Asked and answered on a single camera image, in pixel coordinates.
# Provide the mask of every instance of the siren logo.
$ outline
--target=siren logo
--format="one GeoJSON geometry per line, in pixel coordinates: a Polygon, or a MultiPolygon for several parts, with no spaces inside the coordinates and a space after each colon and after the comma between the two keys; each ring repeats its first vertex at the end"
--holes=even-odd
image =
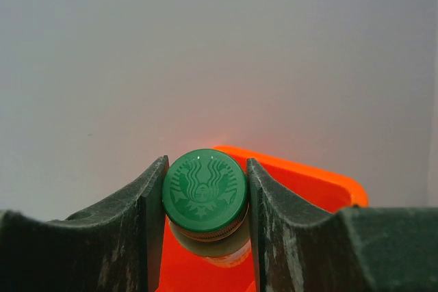
{"type": "Polygon", "coordinates": [[[191,220],[207,221],[214,217],[215,208],[232,203],[237,179],[231,167],[221,160],[211,157],[206,165],[193,159],[177,169],[170,191],[180,213],[191,220]]]}

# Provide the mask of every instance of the green bottle cap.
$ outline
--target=green bottle cap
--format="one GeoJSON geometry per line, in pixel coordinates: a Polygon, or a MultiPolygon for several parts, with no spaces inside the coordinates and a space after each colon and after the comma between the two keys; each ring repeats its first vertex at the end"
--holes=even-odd
{"type": "Polygon", "coordinates": [[[236,229],[248,208],[246,176],[218,150],[177,159],[163,182],[163,205],[173,224],[195,239],[219,239],[236,229]]]}

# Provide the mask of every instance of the bottle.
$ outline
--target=bottle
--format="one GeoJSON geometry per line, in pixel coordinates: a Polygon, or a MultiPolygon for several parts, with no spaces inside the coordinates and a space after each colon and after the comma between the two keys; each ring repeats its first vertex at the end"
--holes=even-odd
{"type": "Polygon", "coordinates": [[[250,254],[248,183],[240,165],[218,150],[178,158],[163,182],[163,206],[177,241],[219,267],[250,254]]]}

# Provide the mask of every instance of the orange plastic piece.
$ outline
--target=orange plastic piece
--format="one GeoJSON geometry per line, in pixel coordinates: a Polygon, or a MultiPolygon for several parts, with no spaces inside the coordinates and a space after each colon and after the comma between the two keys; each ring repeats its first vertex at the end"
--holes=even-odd
{"type": "Polygon", "coordinates": [[[256,158],[280,184],[324,210],[336,212],[342,207],[355,204],[368,206],[368,197],[363,187],[341,174],[233,146],[217,146],[214,149],[233,157],[242,168],[246,168],[247,159],[256,158]]]}
{"type": "MultiPolygon", "coordinates": [[[[351,178],[232,146],[214,149],[232,156],[244,169],[247,159],[256,158],[278,182],[327,211],[368,205],[365,190],[351,178]]],[[[254,292],[252,254],[236,267],[217,267],[181,247],[166,221],[158,291],[254,292]]]]}

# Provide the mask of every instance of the embossed logo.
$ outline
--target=embossed logo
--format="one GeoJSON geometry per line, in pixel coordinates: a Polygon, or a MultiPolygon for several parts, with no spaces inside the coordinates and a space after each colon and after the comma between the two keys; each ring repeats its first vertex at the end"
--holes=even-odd
{"type": "Polygon", "coordinates": [[[237,192],[237,179],[225,162],[189,160],[175,172],[170,184],[175,208],[191,220],[208,221],[217,207],[228,207],[237,192]]]}

